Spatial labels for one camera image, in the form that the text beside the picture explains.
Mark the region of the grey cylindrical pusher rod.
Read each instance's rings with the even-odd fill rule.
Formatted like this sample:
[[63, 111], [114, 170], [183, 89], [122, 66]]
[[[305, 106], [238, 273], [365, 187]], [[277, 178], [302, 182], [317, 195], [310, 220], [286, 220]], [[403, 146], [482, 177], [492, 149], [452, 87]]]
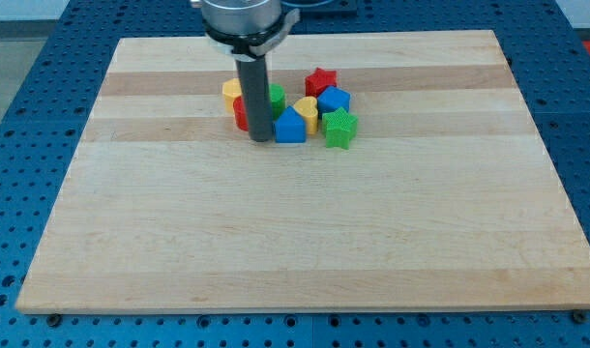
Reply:
[[250, 139], [266, 142], [273, 139], [273, 110], [264, 56], [250, 61], [236, 62], [247, 116]]

